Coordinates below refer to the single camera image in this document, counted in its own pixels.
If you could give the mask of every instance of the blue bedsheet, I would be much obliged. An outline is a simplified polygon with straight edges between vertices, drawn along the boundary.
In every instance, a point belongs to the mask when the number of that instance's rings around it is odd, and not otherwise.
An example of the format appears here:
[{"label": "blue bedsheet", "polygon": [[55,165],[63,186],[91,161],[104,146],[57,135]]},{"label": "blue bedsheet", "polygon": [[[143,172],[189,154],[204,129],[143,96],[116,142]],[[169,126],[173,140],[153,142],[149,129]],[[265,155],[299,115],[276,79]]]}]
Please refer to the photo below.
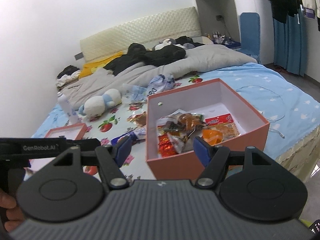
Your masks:
[{"label": "blue bedsheet", "polygon": [[221,78],[270,122],[264,152],[271,158],[289,150],[320,124],[320,103],[263,65],[247,63],[200,74]]},{"label": "blue bedsheet", "polygon": [[68,120],[60,105],[56,104],[32,138],[43,138],[50,129],[65,126]]}]

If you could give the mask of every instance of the cardboard box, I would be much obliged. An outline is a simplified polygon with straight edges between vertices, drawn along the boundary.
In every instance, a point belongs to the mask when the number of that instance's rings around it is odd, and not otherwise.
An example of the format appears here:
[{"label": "cardboard box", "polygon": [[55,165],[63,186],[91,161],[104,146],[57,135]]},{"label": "cardboard box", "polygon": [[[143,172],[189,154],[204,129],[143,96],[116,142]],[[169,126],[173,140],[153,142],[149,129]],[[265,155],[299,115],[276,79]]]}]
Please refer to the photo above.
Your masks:
[{"label": "cardboard box", "polygon": [[240,136],[221,145],[234,151],[247,146],[263,150],[269,122],[236,91],[221,79],[176,88],[148,97],[146,160],[157,179],[196,179],[204,167],[193,151],[162,158],[158,154],[158,119],[177,109],[203,113],[205,119],[231,113]]},{"label": "cardboard box", "polygon": [[85,123],[76,123],[73,125],[50,129],[45,138],[58,138],[64,136],[66,139],[81,140],[87,130]]}]

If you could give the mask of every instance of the quilted headboard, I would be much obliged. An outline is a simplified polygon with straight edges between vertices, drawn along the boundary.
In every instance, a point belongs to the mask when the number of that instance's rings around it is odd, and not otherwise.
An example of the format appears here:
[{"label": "quilted headboard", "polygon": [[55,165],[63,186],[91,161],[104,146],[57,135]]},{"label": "quilted headboard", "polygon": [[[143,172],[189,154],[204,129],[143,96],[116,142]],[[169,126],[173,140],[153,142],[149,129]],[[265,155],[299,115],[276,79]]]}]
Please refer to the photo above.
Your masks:
[{"label": "quilted headboard", "polygon": [[86,62],[119,51],[126,51],[133,42],[147,49],[166,38],[201,36],[198,13],[195,7],[178,9],[139,18],[80,41]]}]

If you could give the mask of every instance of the stuffed toy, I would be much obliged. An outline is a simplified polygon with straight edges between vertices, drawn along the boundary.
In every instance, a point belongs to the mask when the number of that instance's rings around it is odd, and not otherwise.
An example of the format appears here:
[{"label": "stuffed toy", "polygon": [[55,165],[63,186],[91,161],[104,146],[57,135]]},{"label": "stuffed toy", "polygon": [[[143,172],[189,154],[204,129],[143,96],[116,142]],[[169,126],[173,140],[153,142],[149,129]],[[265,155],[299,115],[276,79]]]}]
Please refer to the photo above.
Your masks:
[{"label": "stuffed toy", "polygon": [[117,89],[109,89],[102,96],[89,98],[79,107],[79,114],[89,118],[101,116],[105,110],[121,103],[121,94]]},{"label": "stuffed toy", "polygon": [[180,48],[185,49],[184,46],[182,46],[180,44],[176,44],[176,41],[174,39],[165,39],[164,41],[162,41],[162,43],[154,46],[152,50],[162,49],[164,46],[168,46],[168,45],[175,45],[175,46],[178,46]]}]

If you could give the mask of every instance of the metal screw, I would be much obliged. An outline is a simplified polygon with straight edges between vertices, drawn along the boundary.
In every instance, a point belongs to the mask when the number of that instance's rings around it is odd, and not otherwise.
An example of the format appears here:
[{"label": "metal screw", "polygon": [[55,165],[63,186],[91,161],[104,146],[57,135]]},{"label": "metal screw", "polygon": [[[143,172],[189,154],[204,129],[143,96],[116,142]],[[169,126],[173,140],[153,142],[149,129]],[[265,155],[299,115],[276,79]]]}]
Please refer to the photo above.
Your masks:
[{"label": "metal screw", "polygon": [[198,179],[198,184],[203,187],[210,186],[213,184],[213,180],[210,178],[201,178]]},{"label": "metal screw", "polygon": [[111,185],[115,186],[115,187],[120,187],[123,186],[124,184],[127,183],[126,179],[123,178],[114,178],[110,181]]}]

